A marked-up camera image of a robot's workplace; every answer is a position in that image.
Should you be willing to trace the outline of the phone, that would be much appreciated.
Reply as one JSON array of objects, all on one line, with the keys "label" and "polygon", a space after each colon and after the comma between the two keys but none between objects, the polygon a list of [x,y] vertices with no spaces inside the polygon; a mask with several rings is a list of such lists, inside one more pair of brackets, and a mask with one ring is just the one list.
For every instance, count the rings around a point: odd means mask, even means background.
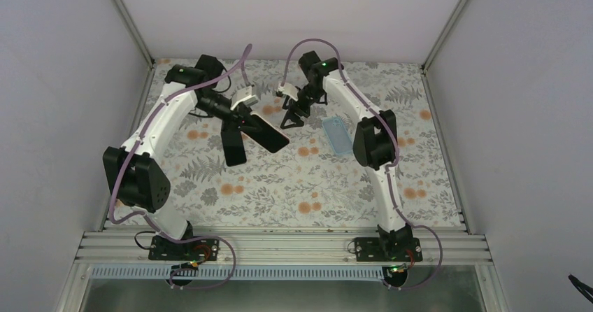
[{"label": "phone", "polygon": [[241,131],[270,153],[277,153],[290,144],[282,131],[256,113],[242,121]]}]

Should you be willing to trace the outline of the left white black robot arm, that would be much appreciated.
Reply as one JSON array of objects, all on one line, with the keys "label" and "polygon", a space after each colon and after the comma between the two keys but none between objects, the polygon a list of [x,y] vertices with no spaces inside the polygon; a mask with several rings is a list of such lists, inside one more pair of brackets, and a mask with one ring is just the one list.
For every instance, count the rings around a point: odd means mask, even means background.
[{"label": "left white black robot arm", "polygon": [[141,216],[157,235],[167,240],[166,249],[179,260],[194,252],[191,224],[168,204],[171,183],[159,165],[170,140],[183,119],[195,108],[219,118],[231,127],[234,140],[251,123],[250,107],[258,101],[247,82],[232,98],[215,89],[218,82],[239,69],[242,57],[230,69],[216,58],[202,55],[194,67],[174,65],[166,74],[158,100],[138,129],[119,147],[108,147],[103,165],[110,190],[108,219],[115,225]]}]

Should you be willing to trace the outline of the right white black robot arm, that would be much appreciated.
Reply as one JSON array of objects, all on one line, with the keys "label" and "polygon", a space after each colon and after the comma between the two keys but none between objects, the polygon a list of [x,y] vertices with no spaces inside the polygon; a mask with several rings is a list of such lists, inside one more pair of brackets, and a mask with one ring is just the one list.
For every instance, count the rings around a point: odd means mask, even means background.
[{"label": "right white black robot arm", "polygon": [[336,102],[355,123],[352,152],[365,168],[373,186],[378,207],[378,250],[388,260],[399,259],[413,240],[411,226],[396,209],[401,202],[390,167],[397,159],[396,117],[391,110],[380,110],[348,78],[343,65],[335,58],[322,60],[310,51],[299,58],[299,67],[307,79],[302,88],[281,82],[277,94],[284,96],[286,111],[281,129],[302,127],[314,104]]}]

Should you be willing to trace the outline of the light blue phone case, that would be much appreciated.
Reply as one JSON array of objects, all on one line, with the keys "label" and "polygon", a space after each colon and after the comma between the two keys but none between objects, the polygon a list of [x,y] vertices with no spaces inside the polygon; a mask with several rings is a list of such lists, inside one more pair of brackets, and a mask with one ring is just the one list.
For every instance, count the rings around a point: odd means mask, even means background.
[{"label": "light blue phone case", "polygon": [[353,153],[352,139],[340,117],[323,119],[322,128],[335,155],[344,156]]}]

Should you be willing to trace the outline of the black smartphone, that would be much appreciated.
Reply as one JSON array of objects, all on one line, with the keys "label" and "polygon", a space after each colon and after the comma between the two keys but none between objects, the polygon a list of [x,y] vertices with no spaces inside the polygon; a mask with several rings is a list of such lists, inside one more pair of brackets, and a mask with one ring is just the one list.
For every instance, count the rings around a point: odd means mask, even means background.
[{"label": "black smartphone", "polygon": [[247,162],[243,138],[238,130],[221,132],[225,163],[228,167],[238,166]]}]

